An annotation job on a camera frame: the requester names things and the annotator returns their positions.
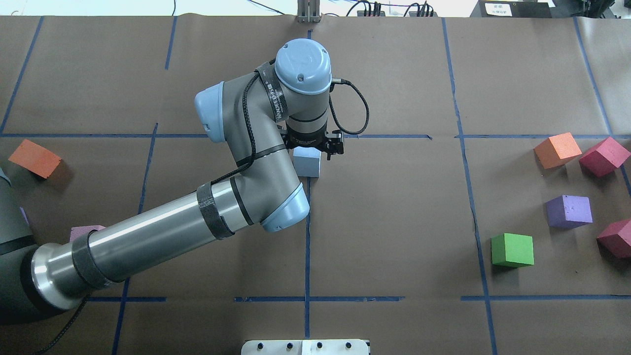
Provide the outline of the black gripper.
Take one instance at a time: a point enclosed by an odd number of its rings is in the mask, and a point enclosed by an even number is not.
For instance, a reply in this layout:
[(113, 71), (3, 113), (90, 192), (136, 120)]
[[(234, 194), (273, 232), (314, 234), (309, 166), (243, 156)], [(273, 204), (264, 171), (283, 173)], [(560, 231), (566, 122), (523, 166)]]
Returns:
[(344, 133), (341, 130), (328, 132), (323, 127), (311, 133), (300, 133), (287, 127), (282, 129), (282, 141), (288, 150), (298, 147), (315, 148), (326, 153), (327, 159), (345, 153)]

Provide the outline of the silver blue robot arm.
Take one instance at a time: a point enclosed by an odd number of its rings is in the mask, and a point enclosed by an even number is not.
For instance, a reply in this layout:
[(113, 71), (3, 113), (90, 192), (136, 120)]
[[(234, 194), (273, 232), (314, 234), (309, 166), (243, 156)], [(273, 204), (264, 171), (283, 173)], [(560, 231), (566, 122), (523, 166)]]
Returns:
[(327, 132), (334, 83), (329, 52), (313, 39), (285, 43), (253, 73), (199, 92), (195, 108), (208, 137), (227, 143), (237, 168), (189, 195), (65, 245), (39, 246), (1, 175), (2, 325), (72, 310), (95, 290), (260, 224), (276, 232), (308, 216), (310, 205), (288, 150), (343, 153)]

